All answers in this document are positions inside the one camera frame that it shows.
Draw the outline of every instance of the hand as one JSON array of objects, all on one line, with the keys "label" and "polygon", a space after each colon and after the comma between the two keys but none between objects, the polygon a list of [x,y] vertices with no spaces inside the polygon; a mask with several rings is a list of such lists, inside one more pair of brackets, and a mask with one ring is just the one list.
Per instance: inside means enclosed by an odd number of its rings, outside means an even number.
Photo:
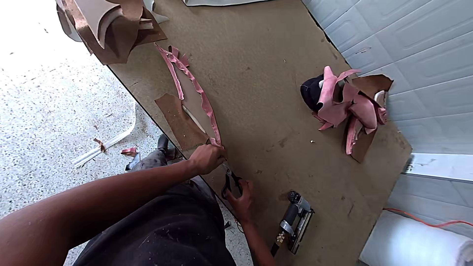
[{"label": "hand", "polygon": [[196,175],[206,175],[225,161],[227,151],[212,144],[204,144],[194,151],[189,163],[196,171]]},{"label": "hand", "polygon": [[225,196],[227,197],[230,205],[232,205],[236,218],[241,225],[244,225],[252,222],[250,206],[251,202],[253,201],[251,196],[253,193],[253,182],[243,179],[240,179],[238,182],[243,190],[241,197],[238,199],[235,198],[228,188],[225,191]]}]

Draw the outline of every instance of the concrete floor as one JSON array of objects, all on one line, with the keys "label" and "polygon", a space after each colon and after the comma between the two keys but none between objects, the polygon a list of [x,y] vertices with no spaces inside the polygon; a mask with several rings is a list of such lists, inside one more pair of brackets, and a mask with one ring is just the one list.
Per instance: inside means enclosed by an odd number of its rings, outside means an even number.
[{"label": "concrete floor", "polygon": [[[120,174],[137,147],[144,158],[157,146],[159,128],[115,76],[82,43],[61,30],[54,1],[27,0],[22,20],[2,3],[0,23],[0,218],[24,206],[98,178]],[[18,21],[15,27],[6,25]],[[97,143],[125,131],[130,135],[81,168],[71,161]],[[252,265],[244,235],[221,205],[227,247],[236,264]],[[72,265],[85,244],[72,249]]]}]

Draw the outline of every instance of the shoe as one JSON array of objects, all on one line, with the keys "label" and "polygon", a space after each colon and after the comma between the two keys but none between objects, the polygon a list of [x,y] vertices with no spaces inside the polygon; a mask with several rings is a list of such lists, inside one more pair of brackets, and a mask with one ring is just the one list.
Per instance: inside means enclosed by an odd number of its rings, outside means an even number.
[{"label": "shoe", "polygon": [[159,136],[158,139],[158,150],[162,151],[165,155],[167,153],[167,144],[169,140],[167,139],[166,135],[162,134]]}]

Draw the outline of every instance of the black scissors handle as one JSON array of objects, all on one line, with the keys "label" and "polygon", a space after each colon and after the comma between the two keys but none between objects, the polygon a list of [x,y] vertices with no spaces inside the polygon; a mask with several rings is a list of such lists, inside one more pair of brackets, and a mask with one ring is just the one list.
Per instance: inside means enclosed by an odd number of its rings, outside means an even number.
[{"label": "black scissors handle", "polygon": [[[233,181],[235,182],[235,186],[238,187],[238,191],[240,192],[240,195],[242,195],[243,194],[243,189],[241,188],[240,183],[239,183],[239,180],[242,179],[242,178],[237,177],[233,172],[232,172],[231,176],[233,178]],[[230,192],[232,191],[232,186],[230,184],[230,175],[229,174],[225,174],[225,185],[223,186],[222,192],[220,194],[222,196],[222,199],[224,199],[224,200],[227,199],[227,196],[225,195],[225,192],[226,192],[227,188]]]}]

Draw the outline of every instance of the scissors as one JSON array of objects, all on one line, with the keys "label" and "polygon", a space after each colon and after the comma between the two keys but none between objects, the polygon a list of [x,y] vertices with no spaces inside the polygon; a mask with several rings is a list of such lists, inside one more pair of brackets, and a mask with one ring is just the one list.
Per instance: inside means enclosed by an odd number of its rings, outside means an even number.
[{"label": "scissors", "polygon": [[241,188],[240,186],[240,183],[238,182],[240,179],[242,179],[241,177],[237,177],[233,172],[232,170],[230,170],[230,167],[228,166],[228,163],[227,162],[224,162],[222,163],[223,167],[227,170],[226,173],[225,173],[225,185],[223,186],[222,188],[222,193],[220,194],[222,196],[222,199],[226,200],[227,197],[225,196],[225,190],[228,188],[228,190],[231,192],[232,191],[232,187],[230,185],[230,177],[233,178],[233,181],[235,182],[235,185],[236,187],[238,187],[238,190],[240,191],[240,195],[243,194],[243,189]]}]

